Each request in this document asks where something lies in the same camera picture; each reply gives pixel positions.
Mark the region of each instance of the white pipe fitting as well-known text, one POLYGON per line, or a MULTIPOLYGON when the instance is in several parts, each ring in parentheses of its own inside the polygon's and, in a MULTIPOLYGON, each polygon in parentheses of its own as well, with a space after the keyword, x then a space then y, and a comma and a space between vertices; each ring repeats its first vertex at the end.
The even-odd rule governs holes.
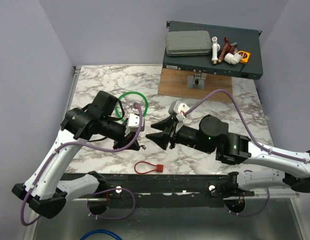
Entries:
POLYGON ((238 53, 234 53, 231 54, 231 53, 227 53, 224 60, 225 62, 229 63, 229 64, 237 64, 239 63, 239 61, 241 60, 242 56, 238 53))
POLYGON ((213 61, 213 64, 217 64, 218 57, 217 57, 217 52, 220 50, 220 45, 217 43, 217 37, 213 37, 212 39, 213 45, 213 58, 211 59, 213 61))

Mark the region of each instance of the gray case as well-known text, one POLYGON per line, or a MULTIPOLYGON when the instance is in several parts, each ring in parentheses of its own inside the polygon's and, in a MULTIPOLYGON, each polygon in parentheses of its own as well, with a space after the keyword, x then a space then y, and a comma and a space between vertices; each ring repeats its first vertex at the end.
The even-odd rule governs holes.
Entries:
POLYGON ((170 31, 166 34, 168 56, 210 54, 212 42, 207 31, 170 31))

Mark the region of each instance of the wall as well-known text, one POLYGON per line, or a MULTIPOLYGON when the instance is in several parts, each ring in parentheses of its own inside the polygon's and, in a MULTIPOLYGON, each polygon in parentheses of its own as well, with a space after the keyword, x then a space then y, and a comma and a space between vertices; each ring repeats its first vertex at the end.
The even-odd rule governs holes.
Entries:
POLYGON ((75 65, 160 64, 166 21, 262 30, 288 0, 40 0, 75 65))
MULTIPOLYGON (((276 147, 310 150, 310 0, 290 0, 262 47, 257 81, 276 147)), ((310 224, 310 194, 301 195, 310 224)))
POLYGON ((23 239, 12 193, 56 136, 73 67, 37 0, 0 1, 0 240, 23 239))

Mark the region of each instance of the marble countertop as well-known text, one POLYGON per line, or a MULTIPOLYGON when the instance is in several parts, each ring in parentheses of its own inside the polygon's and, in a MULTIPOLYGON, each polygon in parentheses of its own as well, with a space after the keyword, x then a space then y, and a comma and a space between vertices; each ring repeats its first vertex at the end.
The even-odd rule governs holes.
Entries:
MULTIPOLYGON (((128 91, 141 92, 146 96, 149 108, 145 116, 145 131, 139 135, 138 142, 140 145, 145 145, 147 149, 106 153, 84 147, 75 156, 66 172, 98 171, 100 173, 133 174, 135 173, 134 164, 142 160, 153 164, 164 164, 164 174, 226 174, 246 169, 252 171, 265 169, 265 167, 256 165, 222 164, 215 160, 214 153, 208 155, 183 145, 177 145, 175 149, 164 151, 146 139, 146 134, 158 132, 150 128, 150 125, 168 116, 169 106, 174 100, 180 99, 190 107, 198 101, 196 99, 157 95, 160 73, 160 65, 96 65, 81 68, 71 108, 82 108, 91 103, 97 92, 101 90, 117 97, 128 91)), ((239 105, 251 132, 259 142, 272 145, 253 80, 233 78, 232 84, 234 99, 239 105)), ((129 111, 129 106, 132 106, 134 101, 138 101, 141 106, 144 106, 141 97, 128 95, 122 99, 125 111, 129 111)), ((248 135, 232 103, 206 101, 187 116, 186 124, 198 129, 200 120, 207 114, 229 123, 230 132, 248 135)), ((92 144, 111 149, 113 141, 107 139, 92 144)), ((141 172, 149 169, 150 166, 147 164, 138 166, 138 170, 141 172)))

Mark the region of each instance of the green cable loop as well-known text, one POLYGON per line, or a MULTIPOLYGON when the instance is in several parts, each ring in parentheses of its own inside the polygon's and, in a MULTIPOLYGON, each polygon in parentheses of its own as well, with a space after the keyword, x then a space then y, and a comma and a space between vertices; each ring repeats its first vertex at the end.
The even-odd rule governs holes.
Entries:
MULTIPOLYGON (((148 110, 148 102, 147 102, 146 97, 144 95, 142 95, 140 92, 128 91, 128 92, 125 92, 124 94, 120 95, 120 97, 118 99, 120 100, 124 96, 129 95, 129 94, 136 94, 136 95, 141 96, 144 99, 144 101, 145 101, 145 110, 144 110, 144 113, 143 113, 143 117, 144 117, 146 115, 146 113, 147 113, 147 110, 148 110)), ((115 112, 116 112, 117 117, 121 118, 120 113, 118 111, 118 105, 116 105, 116 107, 115 107, 115 112)))

